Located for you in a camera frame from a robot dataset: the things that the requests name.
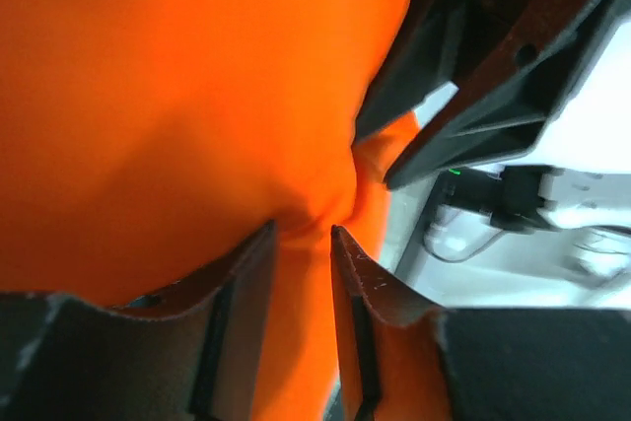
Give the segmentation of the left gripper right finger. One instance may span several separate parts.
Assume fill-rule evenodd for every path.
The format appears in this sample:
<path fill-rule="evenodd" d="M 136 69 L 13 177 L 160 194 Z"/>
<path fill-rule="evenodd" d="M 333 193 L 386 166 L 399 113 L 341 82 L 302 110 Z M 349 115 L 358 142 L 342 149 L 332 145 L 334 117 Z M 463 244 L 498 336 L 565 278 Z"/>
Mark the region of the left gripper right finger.
<path fill-rule="evenodd" d="M 331 230 L 348 420 L 626 420 L 630 315 L 606 309 L 448 309 Z"/>

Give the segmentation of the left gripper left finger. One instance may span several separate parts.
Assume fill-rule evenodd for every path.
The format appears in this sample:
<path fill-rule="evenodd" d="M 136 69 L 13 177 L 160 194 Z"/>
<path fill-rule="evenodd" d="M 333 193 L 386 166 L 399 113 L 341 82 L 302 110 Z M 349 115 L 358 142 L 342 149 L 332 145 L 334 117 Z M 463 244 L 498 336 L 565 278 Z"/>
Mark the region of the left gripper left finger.
<path fill-rule="evenodd" d="M 275 265 L 266 224 L 123 307 L 1 296 L 5 420 L 247 420 Z"/>

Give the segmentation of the orange t shirt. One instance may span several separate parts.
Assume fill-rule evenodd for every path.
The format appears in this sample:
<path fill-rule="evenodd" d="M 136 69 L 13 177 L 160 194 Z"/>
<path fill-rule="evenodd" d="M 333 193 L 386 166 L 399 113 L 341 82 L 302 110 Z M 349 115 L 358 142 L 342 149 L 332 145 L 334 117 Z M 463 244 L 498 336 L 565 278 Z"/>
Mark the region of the orange t shirt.
<path fill-rule="evenodd" d="M 409 0 L 1 0 L 1 286 L 122 305 L 268 220 L 252 416 L 317 420 L 336 375 L 330 229 L 377 255 L 412 114 L 355 120 Z"/>

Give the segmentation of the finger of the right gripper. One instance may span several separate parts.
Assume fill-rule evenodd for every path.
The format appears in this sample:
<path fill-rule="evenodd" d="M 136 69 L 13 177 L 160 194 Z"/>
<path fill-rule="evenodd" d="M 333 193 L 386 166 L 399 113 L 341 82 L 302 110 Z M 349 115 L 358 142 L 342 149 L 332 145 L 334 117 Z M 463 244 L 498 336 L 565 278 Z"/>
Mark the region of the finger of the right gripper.
<path fill-rule="evenodd" d="M 359 144 L 447 82 L 460 83 L 498 41 L 482 0 L 410 0 L 401 27 L 356 118 Z"/>
<path fill-rule="evenodd" d="M 395 160 L 386 185 L 526 154 L 629 9 L 630 0 L 467 0 L 456 93 Z"/>

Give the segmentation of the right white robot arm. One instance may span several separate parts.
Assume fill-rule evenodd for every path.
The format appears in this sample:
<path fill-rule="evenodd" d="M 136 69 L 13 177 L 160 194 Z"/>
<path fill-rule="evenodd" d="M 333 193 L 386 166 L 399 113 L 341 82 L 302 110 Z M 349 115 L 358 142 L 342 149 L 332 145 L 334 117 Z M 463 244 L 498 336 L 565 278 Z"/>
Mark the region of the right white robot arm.
<path fill-rule="evenodd" d="M 583 305 L 629 277 L 630 0 L 410 0 L 356 120 L 420 121 L 389 258 L 442 303 Z"/>

